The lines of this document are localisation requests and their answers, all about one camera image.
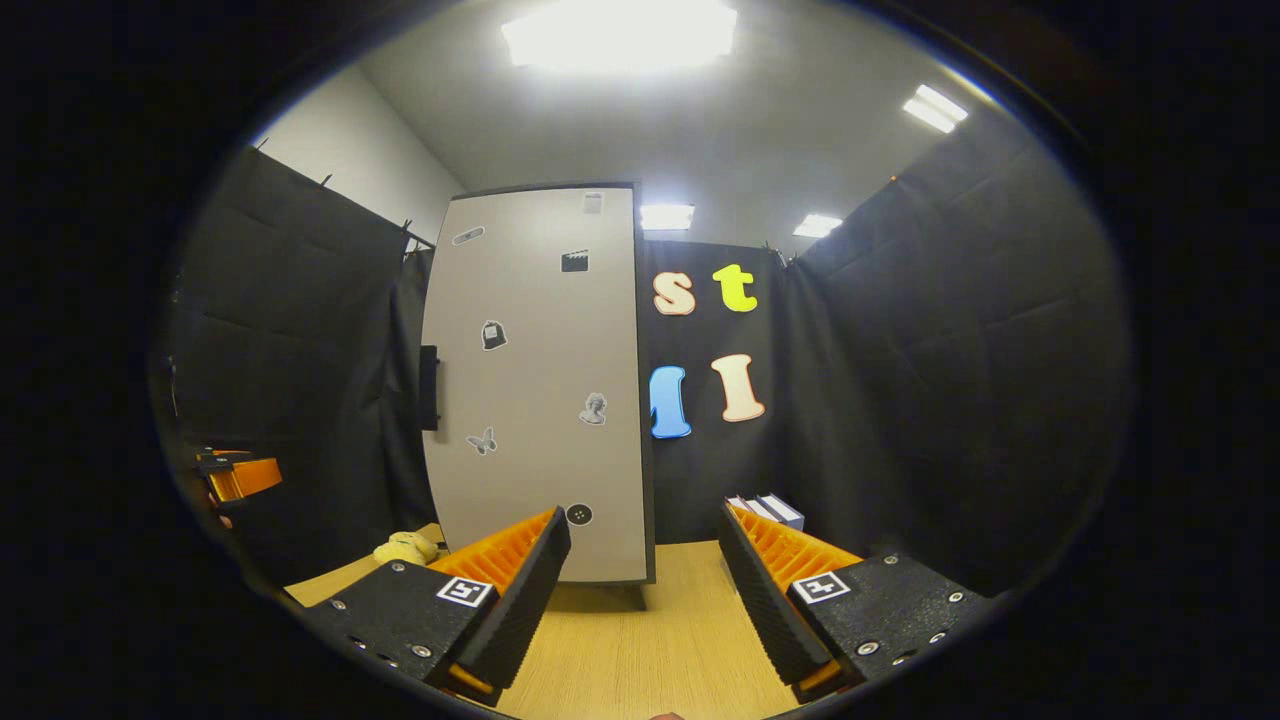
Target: wooden floor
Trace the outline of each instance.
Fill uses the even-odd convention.
[[[439,528],[424,528],[436,539]],[[558,585],[497,710],[526,720],[759,719],[796,707],[714,542],[657,547],[658,580]],[[285,588],[315,605],[376,568],[365,557]]]

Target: orange object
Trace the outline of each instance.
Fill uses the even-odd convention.
[[[733,505],[730,505],[728,509],[742,525],[748,539],[751,541],[751,547],[764,562],[764,569],[768,570],[773,583],[788,603],[791,603],[791,598],[787,597],[787,588],[791,587],[791,583],[863,561],[861,557],[851,552],[822,542],[813,536],[806,536],[782,523],[762,518]],[[791,607],[795,609],[795,603],[791,603]],[[845,670],[840,662],[832,660],[800,680],[797,685],[801,692],[808,692],[844,674]]]
[[[488,696],[488,694],[493,693],[493,685],[490,685],[489,683],[481,680],[480,678],[476,678],[471,673],[467,673],[457,662],[454,662],[453,665],[449,666],[449,675],[453,675],[453,678],[456,680],[466,683],[466,684],[471,685],[472,688],[480,691],[483,694]]]
[[[800,683],[799,683],[800,691],[801,692],[809,692],[809,691],[817,688],[818,685],[822,685],[822,684],[827,683],[832,678],[836,678],[836,676],[844,675],[844,674],[845,674],[845,669],[840,666],[840,662],[836,661],[836,660],[832,660],[831,662],[828,662],[828,664],[823,665],[822,667],[818,667],[817,670],[814,670],[813,674],[809,675],[808,678],[800,680]]]
[[[538,542],[538,536],[543,533],[554,514],[556,509],[552,507],[541,515],[445,555],[428,568],[456,578],[489,583],[498,588],[499,597],[504,596],[520,573],[520,566],[532,551],[534,543]]]
[[[214,451],[214,455],[227,455],[230,451]],[[280,484],[280,465],[274,457],[236,462],[225,473],[210,473],[209,484],[212,486],[214,497],[218,502],[228,502],[242,497],[262,492],[269,487]]]

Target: statue bust sticker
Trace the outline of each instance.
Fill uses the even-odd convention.
[[[586,396],[586,410],[579,413],[577,419],[582,420],[588,425],[603,425],[604,407],[607,405],[608,402],[604,400],[603,395],[593,392],[591,395]]]

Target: butterfly sticker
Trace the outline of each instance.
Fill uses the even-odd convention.
[[[467,442],[474,445],[480,455],[498,451],[498,442],[493,439],[493,428],[485,428],[484,437],[467,436]]]

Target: black fabric backdrop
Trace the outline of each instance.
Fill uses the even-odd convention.
[[[179,421],[192,446],[278,459],[284,482],[228,515],[282,584],[403,529],[380,398],[404,245],[401,228],[247,150],[184,249],[166,333]]]
[[[712,273],[739,264],[754,275],[746,295],[759,304],[735,313],[721,300]],[[727,495],[777,492],[786,497],[782,427],[786,407],[780,395],[776,318],[781,313],[781,264],[763,249],[682,241],[644,242],[636,288],[639,332],[646,357],[640,372],[648,393],[649,375],[662,365],[685,369],[681,380],[685,420],[692,433],[653,441],[654,536],[658,543],[696,542],[716,537],[716,512]],[[658,273],[685,273],[694,282],[696,306],[689,315],[663,315],[653,304]],[[724,355],[751,356],[748,373],[764,415],[726,423],[724,388],[710,364]],[[645,397],[648,407],[648,396]],[[652,423],[643,425],[649,432]]]
[[[434,258],[431,250],[404,256],[399,282],[392,295],[392,325],[383,374],[381,428],[387,483],[396,527],[406,530],[416,530],[439,519],[431,502],[417,416],[422,307]]]
[[[1132,405],[1120,277],[1069,176],[974,110],[785,272],[806,529],[984,593],[1042,562]]]

